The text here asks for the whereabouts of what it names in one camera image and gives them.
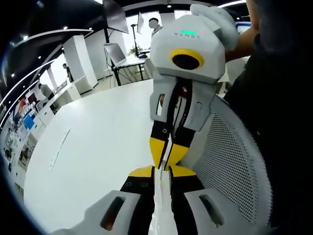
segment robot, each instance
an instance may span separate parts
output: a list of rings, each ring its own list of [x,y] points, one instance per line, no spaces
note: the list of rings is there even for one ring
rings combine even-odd
[[[193,4],[183,16],[155,34],[151,45],[154,121],[150,149],[154,165],[131,172],[120,191],[111,191],[87,209],[85,219],[62,234],[93,235],[267,235],[273,229],[242,219],[237,205],[195,172],[178,166],[195,132],[210,115],[215,84],[225,72],[225,50],[238,32],[223,9]],[[175,118],[180,98],[181,118]]]

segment round white table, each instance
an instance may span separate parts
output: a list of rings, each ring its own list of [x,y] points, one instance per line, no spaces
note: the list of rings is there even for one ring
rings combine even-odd
[[[24,203],[48,233],[71,228],[128,174],[153,164],[149,137],[153,81],[99,92],[63,106],[39,139]]]

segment ceiling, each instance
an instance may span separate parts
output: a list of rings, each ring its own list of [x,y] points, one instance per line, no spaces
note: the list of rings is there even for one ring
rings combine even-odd
[[[142,0],[115,0],[120,6],[145,2]],[[203,0],[203,2],[221,5],[231,0]],[[172,4],[172,8],[166,7],[167,0],[155,0],[155,5],[147,5],[137,9],[129,9],[126,15],[137,14],[138,11],[149,12],[159,10],[160,12],[173,11],[174,9],[188,10],[191,0],[171,0],[171,3],[183,2],[184,4]],[[246,16],[245,4],[232,7],[239,16]],[[29,41],[14,48],[13,44],[22,40],[23,36],[37,35],[43,32],[60,30],[64,26],[71,29],[88,29],[94,31],[102,29],[101,14],[102,5],[94,0],[24,0],[18,9],[14,8],[16,16],[9,20],[12,28],[8,28],[6,36],[8,45],[5,59],[2,60],[2,73],[0,76],[0,94],[4,97],[9,90],[29,72],[39,67],[51,52],[61,43],[68,40],[75,33],[58,33]],[[55,53],[51,59],[57,58],[61,50]],[[29,76],[10,93],[8,100],[16,100],[24,91],[23,86],[29,86],[32,76]]]

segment yellow panel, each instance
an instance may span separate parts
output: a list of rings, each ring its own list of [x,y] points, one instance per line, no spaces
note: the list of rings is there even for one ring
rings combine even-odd
[[[143,167],[143,168],[138,168],[134,171],[132,171],[129,176],[133,176],[133,177],[151,177],[151,173],[152,173],[152,165]]]
[[[165,141],[160,141],[158,139],[150,137],[150,150],[151,150],[153,162],[156,168],[158,168],[160,164],[164,145],[165,145]]]
[[[188,149],[189,148],[187,147],[173,144],[172,151],[170,153],[170,157],[167,162],[165,170],[168,170],[168,166],[172,166],[178,163],[186,155],[186,153],[188,152]]]
[[[198,68],[201,68],[204,64],[204,58],[202,57],[202,55],[199,52],[191,50],[191,49],[177,48],[177,49],[172,50],[170,53],[171,60],[173,60],[174,56],[176,56],[176,55],[189,55],[189,56],[195,58],[199,62]]]
[[[171,168],[174,177],[196,175],[196,173],[193,172],[192,170],[179,165],[172,165]]]

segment yellow ring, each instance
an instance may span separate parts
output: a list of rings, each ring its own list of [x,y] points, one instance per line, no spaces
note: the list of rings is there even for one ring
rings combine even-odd
[[[198,62],[199,62],[199,66],[198,68],[201,68],[204,65],[204,58],[202,57],[202,55],[194,50],[191,49],[186,49],[186,48],[177,48],[171,51],[170,53],[170,58],[173,61],[174,56],[176,55],[189,55],[192,56],[193,58],[195,58]]]

